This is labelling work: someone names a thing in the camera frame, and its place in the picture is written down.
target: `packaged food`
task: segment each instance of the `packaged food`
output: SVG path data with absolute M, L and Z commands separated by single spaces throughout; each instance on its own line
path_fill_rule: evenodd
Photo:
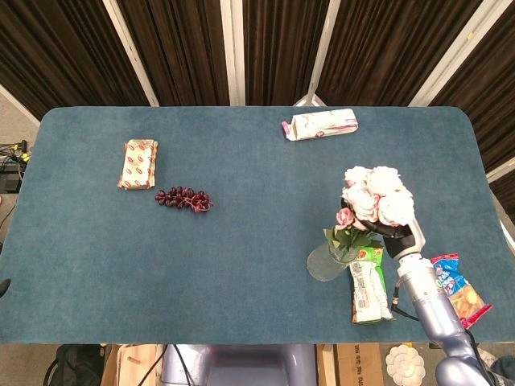
M 153 139 L 129 140 L 125 147 L 125 161 L 118 186 L 123 189 L 153 187 L 157 151 L 158 143 Z
M 484 303 L 467 279 L 459 273 L 457 253 L 435 257 L 431 263 L 438 284 L 445 290 L 463 327 L 469 328 L 492 308 L 491 304 Z
M 352 133 L 357 130 L 357 120 L 351 109 L 321 111 L 294 115 L 291 124 L 282 123 L 290 141 Z
M 382 259 L 383 248 L 363 247 L 349 266 L 354 284 L 352 323 L 393 319 L 388 308 Z

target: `clear vase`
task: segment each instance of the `clear vase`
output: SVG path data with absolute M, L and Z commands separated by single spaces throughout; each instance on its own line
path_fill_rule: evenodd
M 339 250 L 331 242 L 327 242 L 309 254 L 307 270 L 318 281 L 331 281 L 357 258 L 359 250 Z

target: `blue table surface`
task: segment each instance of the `blue table surface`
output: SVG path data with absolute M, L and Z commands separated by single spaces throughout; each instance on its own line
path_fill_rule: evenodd
M 348 272 L 322 283 L 306 270 L 355 165 L 399 169 L 425 256 L 459 253 L 462 274 L 493 304 L 472 328 L 477 340 L 513 340 L 515 266 L 465 114 L 355 107 L 355 133 L 284 138 L 282 121 L 325 109 L 334 108 L 52 110 L 0 256 L 0 279 L 12 279 L 0 342 L 425 341 L 400 316 L 352 325 Z M 149 191 L 117 187 L 131 138 L 159 142 Z M 205 190 L 214 208 L 156 204 L 157 189 L 178 185 Z M 396 268 L 384 259 L 390 296 Z

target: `curtain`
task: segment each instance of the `curtain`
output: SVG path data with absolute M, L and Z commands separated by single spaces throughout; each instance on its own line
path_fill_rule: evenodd
M 0 2 L 0 83 L 38 119 L 54 107 L 148 105 L 101 0 Z
M 316 94 L 408 105 L 480 0 L 342 0 Z
M 118 0 L 161 105 L 228 105 L 219 0 Z
M 490 188 L 515 224 L 515 171 L 511 171 L 491 183 Z
M 515 2 L 458 68 L 433 105 L 460 107 L 472 121 L 486 171 L 515 157 Z
M 292 105 L 307 93 L 328 0 L 244 0 L 247 105 Z

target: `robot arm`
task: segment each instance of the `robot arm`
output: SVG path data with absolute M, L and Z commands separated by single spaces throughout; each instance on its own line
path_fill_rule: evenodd
M 426 243 L 417 220 L 400 228 L 362 221 L 381 234 L 388 254 L 399 263 L 400 283 L 406 287 L 427 338 L 447 354 L 436 368 L 439 386 L 514 386 L 482 363 L 472 335 L 466 331 L 443 289 L 431 262 L 422 257 Z

